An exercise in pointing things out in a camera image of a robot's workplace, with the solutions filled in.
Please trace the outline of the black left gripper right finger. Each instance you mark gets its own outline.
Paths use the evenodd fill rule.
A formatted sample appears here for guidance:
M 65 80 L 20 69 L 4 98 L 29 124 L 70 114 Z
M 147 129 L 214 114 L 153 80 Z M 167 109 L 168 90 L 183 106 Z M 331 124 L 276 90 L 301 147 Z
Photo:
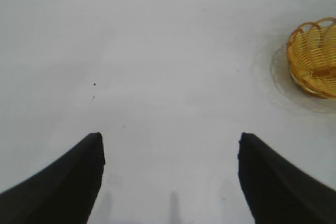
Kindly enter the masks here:
M 255 223 L 335 223 L 335 190 L 255 134 L 239 140 L 238 178 Z

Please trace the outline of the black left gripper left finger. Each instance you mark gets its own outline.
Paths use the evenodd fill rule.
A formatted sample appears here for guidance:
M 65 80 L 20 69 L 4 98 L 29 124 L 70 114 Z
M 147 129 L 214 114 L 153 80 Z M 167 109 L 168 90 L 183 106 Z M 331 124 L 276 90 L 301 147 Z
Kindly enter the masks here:
M 1 223 L 87 223 L 105 163 L 101 133 L 88 134 L 43 170 L 1 193 Z

